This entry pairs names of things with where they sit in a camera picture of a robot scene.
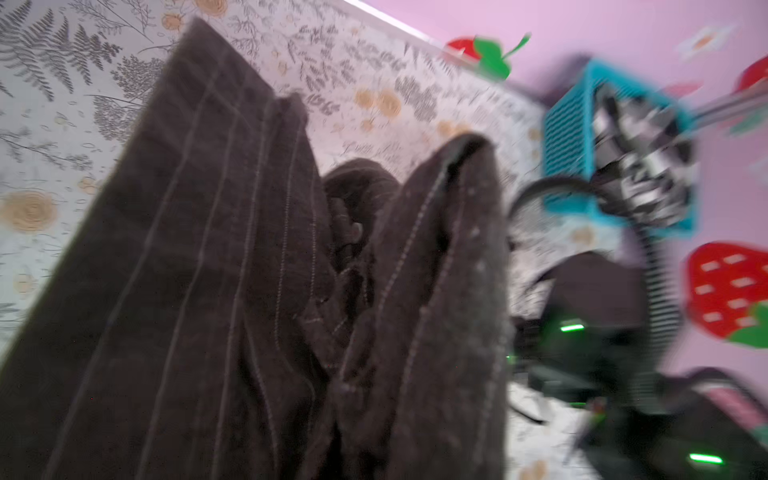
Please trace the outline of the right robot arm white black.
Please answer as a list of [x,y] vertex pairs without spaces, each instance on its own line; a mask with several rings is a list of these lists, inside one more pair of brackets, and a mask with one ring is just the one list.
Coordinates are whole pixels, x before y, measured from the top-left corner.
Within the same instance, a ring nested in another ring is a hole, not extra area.
[[733,375],[658,365],[681,321],[659,265],[574,255],[542,274],[540,317],[515,321],[529,386],[589,416],[573,446],[605,479],[763,479],[767,405]]

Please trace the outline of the dark grey pinstriped shirt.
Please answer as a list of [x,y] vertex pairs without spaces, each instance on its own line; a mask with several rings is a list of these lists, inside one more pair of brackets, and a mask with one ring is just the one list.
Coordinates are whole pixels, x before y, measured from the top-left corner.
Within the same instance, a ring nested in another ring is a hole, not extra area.
[[321,174],[307,123],[190,26],[3,364],[3,478],[503,477],[492,143]]

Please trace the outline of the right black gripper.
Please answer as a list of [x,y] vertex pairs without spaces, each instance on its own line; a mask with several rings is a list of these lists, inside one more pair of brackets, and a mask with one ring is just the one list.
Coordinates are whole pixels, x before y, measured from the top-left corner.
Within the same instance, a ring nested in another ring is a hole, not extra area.
[[542,272],[536,318],[515,319],[516,368],[526,385],[567,403],[626,396],[648,326],[643,272],[589,251]]

